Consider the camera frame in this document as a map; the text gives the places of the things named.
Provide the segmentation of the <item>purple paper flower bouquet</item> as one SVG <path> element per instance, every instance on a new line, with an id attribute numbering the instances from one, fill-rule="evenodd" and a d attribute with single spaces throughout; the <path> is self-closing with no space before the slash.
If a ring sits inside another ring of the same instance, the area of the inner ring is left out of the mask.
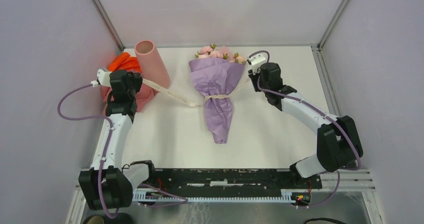
<path id="1" fill-rule="evenodd" d="M 191 83 L 204 98 L 204 117 L 207 129 L 216 144 L 228 141 L 233 118 L 233 104 L 229 98 L 241 81 L 245 59 L 226 46 L 203 46 L 188 62 Z"/>

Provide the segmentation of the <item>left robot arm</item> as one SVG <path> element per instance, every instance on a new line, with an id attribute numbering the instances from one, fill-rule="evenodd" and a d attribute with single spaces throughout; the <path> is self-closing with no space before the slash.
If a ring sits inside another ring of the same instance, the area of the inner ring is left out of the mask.
<path id="1" fill-rule="evenodd" d="M 143 77 L 139 72 L 99 69 L 96 83 L 110 88 L 104 118 L 107 132 L 101 151 L 91 167 L 80 172 L 78 182 L 91 210 L 127 208 L 134 190 L 142 184 L 153 187 L 157 174 L 151 160 L 135 161 L 122 171 L 122 158 L 129 131 L 137 112 L 136 95 L 141 90 Z"/>

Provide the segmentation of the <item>cream printed ribbon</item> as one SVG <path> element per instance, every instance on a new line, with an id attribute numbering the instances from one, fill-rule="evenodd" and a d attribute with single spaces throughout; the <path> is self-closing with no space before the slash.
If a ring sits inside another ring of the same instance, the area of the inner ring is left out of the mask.
<path id="1" fill-rule="evenodd" d="M 192 108 L 202 107 L 206 104 L 206 102 L 210 99 L 217 99 L 217 100 L 223 100 L 223 99 L 229 99 L 232 97 L 237 91 L 239 91 L 243 86 L 245 86 L 247 83 L 249 83 L 251 80 L 249 78 L 246 78 L 245 80 L 241 81 L 236 88 L 230 93 L 230 94 L 216 94 L 216 95 L 206 95 L 203 97 L 202 102 L 195 102 L 191 99 L 187 98 L 184 95 L 181 95 L 180 93 L 177 93 L 173 90 L 170 90 L 168 88 L 165 88 L 151 80 L 143 79 L 142 83 L 153 90 L 162 93 L 184 105 L 187 105 Z"/>

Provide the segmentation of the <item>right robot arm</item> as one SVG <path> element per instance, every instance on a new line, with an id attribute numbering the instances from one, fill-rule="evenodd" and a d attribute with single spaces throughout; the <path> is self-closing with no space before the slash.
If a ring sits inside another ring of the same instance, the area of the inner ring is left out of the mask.
<path id="1" fill-rule="evenodd" d="M 358 170 L 363 156 L 362 144 L 354 120 L 345 115 L 326 114 L 309 103 L 293 87 L 283 83 L 277 63 L 250 64 L 248 76 L 254 90 L 263 92 L 268 103 L 291 115 L 316 135 L 316 152 L 290 166 L 289 183 L 302 188 L 309 178 L 340 169 Z"/>

